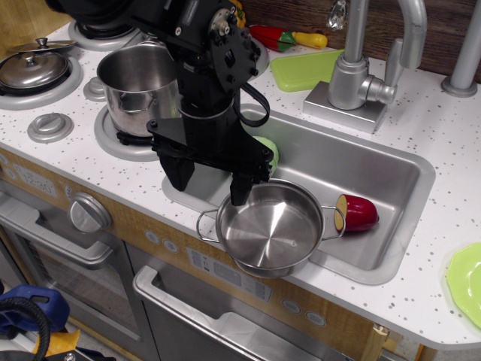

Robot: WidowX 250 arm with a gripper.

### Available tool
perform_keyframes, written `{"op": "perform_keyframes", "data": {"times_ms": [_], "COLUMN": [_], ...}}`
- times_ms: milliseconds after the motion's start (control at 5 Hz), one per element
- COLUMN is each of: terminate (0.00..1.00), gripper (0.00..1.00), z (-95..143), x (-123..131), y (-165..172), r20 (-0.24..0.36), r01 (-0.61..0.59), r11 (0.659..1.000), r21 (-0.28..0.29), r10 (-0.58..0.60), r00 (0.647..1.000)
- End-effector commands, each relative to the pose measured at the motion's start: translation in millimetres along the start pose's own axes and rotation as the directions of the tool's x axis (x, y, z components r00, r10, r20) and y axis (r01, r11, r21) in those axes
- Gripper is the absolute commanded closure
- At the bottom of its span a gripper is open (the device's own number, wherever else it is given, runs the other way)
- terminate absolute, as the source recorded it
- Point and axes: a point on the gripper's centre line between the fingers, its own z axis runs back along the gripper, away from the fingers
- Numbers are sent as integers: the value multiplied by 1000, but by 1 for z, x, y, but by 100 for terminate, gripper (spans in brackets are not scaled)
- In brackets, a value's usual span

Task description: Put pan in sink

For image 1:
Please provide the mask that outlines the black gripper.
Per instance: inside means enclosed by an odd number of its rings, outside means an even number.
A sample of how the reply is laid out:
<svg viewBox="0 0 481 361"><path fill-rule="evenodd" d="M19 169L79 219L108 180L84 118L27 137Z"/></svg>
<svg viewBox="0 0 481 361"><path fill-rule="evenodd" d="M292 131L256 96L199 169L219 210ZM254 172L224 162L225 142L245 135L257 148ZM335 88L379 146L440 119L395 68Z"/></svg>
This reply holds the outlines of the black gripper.
<svg viewBox="0 0 481 361"><path fill-rule="evenodd" d="M222 111L203 111L181 102L181 117L149 121L152 149L174 189L187 188L198 163L232 173L231 203L244 205L253 184L270 178L272 152L244 129L267 122L270 107L266 102L262 106L263 118L251 120L242 115L238 102Z"/></svg>

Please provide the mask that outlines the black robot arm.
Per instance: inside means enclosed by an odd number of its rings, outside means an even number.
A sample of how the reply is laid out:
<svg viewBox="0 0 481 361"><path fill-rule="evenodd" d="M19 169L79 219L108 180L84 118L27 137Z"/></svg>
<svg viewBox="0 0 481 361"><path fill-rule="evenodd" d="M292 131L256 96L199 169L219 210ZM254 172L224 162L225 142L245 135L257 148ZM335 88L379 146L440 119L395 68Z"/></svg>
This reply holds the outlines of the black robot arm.
<svg viewBox="0 0 481 361"><path fill-rule="evenodd" d="M267 99L250 85L257 52L237 27L229 1L50 1L53 11L87 26L131 26L154 35L174 61L180 116L151 120L152 149L171 185L185 190L196 164L232 174L231 203L246 203L254 184L268 181L273 152L247 133L240 94L264 109Z"/></svg>

